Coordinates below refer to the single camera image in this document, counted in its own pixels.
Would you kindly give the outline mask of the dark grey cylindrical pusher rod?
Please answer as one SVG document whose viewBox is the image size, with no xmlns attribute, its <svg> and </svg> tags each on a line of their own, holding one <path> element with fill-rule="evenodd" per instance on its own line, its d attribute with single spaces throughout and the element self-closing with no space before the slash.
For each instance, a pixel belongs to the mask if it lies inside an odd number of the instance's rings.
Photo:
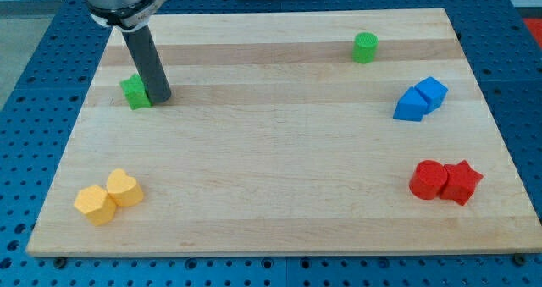
<svg viewBox="0 0 542 287">
<path fill-rule="evenodd" d="M 123 38 L 151 104 L 168 101 L 171 98 L 169 82 L 149 27 L 125 32 Z"/>
</svg>

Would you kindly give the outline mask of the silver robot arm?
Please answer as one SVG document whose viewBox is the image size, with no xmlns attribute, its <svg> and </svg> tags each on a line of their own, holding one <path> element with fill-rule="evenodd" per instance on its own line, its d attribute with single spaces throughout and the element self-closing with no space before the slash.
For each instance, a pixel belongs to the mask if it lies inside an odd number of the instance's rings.
<svg viewBox="0 0 542 287">
<path fill-rule="evenodd" d="M 168 0 L 86 0 L 102 27 L 121 31 L 152 105 L 166 102 L 171 90 L 156 49 L 149 20 Z"/>
</svg>

